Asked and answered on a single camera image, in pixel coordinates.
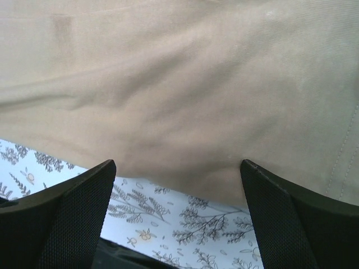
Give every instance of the floral patterned fabric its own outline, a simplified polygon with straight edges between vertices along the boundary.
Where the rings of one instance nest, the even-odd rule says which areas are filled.
[[[31,195],[85,171],[0,140],[0,197]],[[102,235],[181,269],[260,269],[249,212],[154,185],[116,178]]]

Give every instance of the botanical pattern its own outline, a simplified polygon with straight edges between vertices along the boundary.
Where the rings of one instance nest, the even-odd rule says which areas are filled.
[[[242,210],[221,211],[215,215],[206,215],[205,209],[210,207],[208,201],[195,197],[190,197],[188,200],[188,204],[191,205],[191,207],[187,207],[180,214],[180,217],[183,218],[180,225],[183,226],[185,230],[173,231],[173,236],[179,244],[186,245],[189,242],[197,240],[197,245],[204,245],[208,240],[217,241],[223,236],[228,238],[228,244],[238,243],[247,233],[253,231],[253,225],[249,216],[243,219],[237,216],[236,219],[233,219],[233,222],[238,229],[226,231],[229,224],[229,216],[240,212],[243,213]],[[204,214],[200,214],[197,208],[200,208]]]
[[[0,198],[14,200],[83,173],[0,140]],[[116,178],[102,237],[180,269],[262,269],[250,215],[140,179]]]

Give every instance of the leaf print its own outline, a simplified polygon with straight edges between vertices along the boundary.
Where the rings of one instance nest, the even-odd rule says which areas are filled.
[[[8,161],[10,164],[15,165],[19,162],[19,155],[14,149],[9,147],[5,148],[5,152],[0,152],[1,158]]]
[[[157,203],[152,197],[147,198],[143,193],[133,189],[131,193],[125,193],[118,185],[114,185],[111,200],[121,203],[121,206],[109,205],[109,215],[113,217],[126,218],[127,222],[143,221],[143,215],[155,217],[163,222],[163,215],[169,214],[169,210]]]
[[[75,166],[73,164],[66,163],[66,165],[69,170],[72,170],[73,168],[75,168]]]
[[[5,198],[6,200],[10,199],[10,195],[12,194],[12,191],[7,191],[7,186],[3,185],[2,182],[0,182],[0,197]]]
[[[172,265],[174,267],[178,267],[179,264],[179,257],[173,257],[172,254],[167,255],[167,254],[161,254],[161,251],[152,251],[154,253],[154,255],[152,257],[154,257],[155,259],[158,259],[161,262],[167,263],[169,265]]]
[[[197,262],[200,262],[202,264],[202,268],[205,269],[218,269],[218,266],[215,262],[215,256],[206,254],[202,251],[200,251],[198,248],[195,249],[193,254],[198,255]]]
[[[258,265],[253,267],[251,262],[247,263],[246,261],[239,258],[235,258],[232,265],[235,266],[236,269],[259,269]]]
[[[200,198],[193,197],[193,196],[188,197],[188,203],[195,208],[200,208],[203,210],[206,209],[208,206],[207,200],[200,199]]]
[[[188,243],[193,242],[195,239],[197,239],[195,233],[185,230],[185,231],[173,231],[172,234],[173,237],[176,238],[176,241],[178,241],[179,245],[187,245]]]
[[[208,237],[206,236],[207,230],[205,227],[203,227],[203,228],[199,229],[198,231],[199,231],[199,233],[197,235],[197,237],[198,237],[197,245],[204,245],[205,243],[208,242]]]
[[[216,240],[220,239],[221,234],[219,233],[219,231],[213,229],[207,233],[207,236],[209,238],[212,238],[213,241],[216,241]]]
[[[47,172],[52,172],[53,170],[61,172],[63,169],[62,160],[55,159],[52,156],[46,155],[41,152],[35,152],[36,162],[45,166]]]
[[[244,219],[237,217],[236,219],[233,220],[233,222],[237,225],[237,227],[241,229],[248,229],[248,230],[253,229],[253,223],[247,217],[245,217]]]
[[[140,184],[140,183],[136,183],[136,186],[139,188],[139,189],[144,189],[143,186]]]
[[[166,194],[166,193],[168,193],[170,191],[170,189],[168,189],[168,188],[162,188],[162,187],[160,187],[160,186],[156,186],[156,188],[155,188],[155,193],[156,194]]]
[[[256,254],[252,254],[252,258],[257,262],[258,261],[258,257],[257,257],[257,255]]]
[[[29,152],[29,148],[23,147],[21,145],[15,144],[15,148],[17,150],[18,155],[23,159],[27,153]]]
[[[238,243],[239,241],[241,241],[241,239],[243,239],[245,237],[246,232],[242,231],[242,230],[236,230],[236,231],[230,231],[230,232],[225,232],[223,233],[223,235],[225,237],[229,237],[227,244],[232,244],[232,243]]]
[[[26,186],[24,186],[13,174],[9,173],[11,178],[16,182],[17,186],[21,190],[22,196],[28,196],[30,195],[30,190],[26,191]]]
[[[253,250],[252,249],[243,249],[240,251],[241,253],[252,253]]]

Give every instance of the seam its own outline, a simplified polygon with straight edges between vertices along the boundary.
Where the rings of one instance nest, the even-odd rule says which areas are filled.
[[[334,178],[334,171],[335,171],[335,169],[336,169],[336,167],[337,167],[337,165],[338,165],[339,159],[340,159],[340,157],[341,157],[341,155],[342,155],[342,153],[343,153],[344,146],[345,146],[346,143],[347,143],[347,140],[348,140],[348,137],[349,137],[349,133],[350,133],[350,131],[351,131],[351,129],[352,129],[353,122],[354,122],[354,119],[355,119],[355,117],[356,117],[356,115],[357,115],[358,109],[359,109],[359,102],[358,102],[357,106],[355,107],[355,111],[354,111],[353,117],[352,117],[352,119],[351,119],[351,121],[350,121],[348,130],[347,130],[346,137],[345,137],[344,142],[343,142],[343,144],[342,144],[342,147],[340,148],[340,151],[339,151],[339,153],[338,153],[337,160],[335,161],[335,164],[334,164],[334,166],[333,166],[332,173],[331,173],[331,175],[330,175],[330,180],[329,180],[329,183],[328,183],[328,187],[327,187],[327,189],[326,189],[326,191],[325,191],[325,195],[328,195],[329,189],[330,189],[330,187],[332,186],[332,182],[333,182],[333,178]]]
[[[348,178],[348,174],[349,174],[350,169],[352,168],[352,164],[353,164],[353,162],[354,162],[354,159],[355,159],[355,157],[356,157],[358,151],[359,151],[359,143],[358,143],[358,145],[357,145],[357,147],[356,147],[356,149],[355,149],[355,152],[354,152],[354,154],[353,154],[353,156],[352,156],[352,158],[351,158],[351,160],[350,160],[348,169],[347,169],[347,171],[346,171],[346,175],[345,175],[344,180],[343,180],[343,183],[342,183],[342,191],[341,191],[340,196],[339,196],[339,201],[341,201],[342,198],[343,198],[344,189],[345,189],[345,187],[346,187],[346,181],[347,181],[347,178]]]

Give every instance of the beige fabric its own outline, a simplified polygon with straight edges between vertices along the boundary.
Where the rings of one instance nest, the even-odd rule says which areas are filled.
[[[0,138],[232,205],[251,159],[359,205],[359,1],[1,9]]]

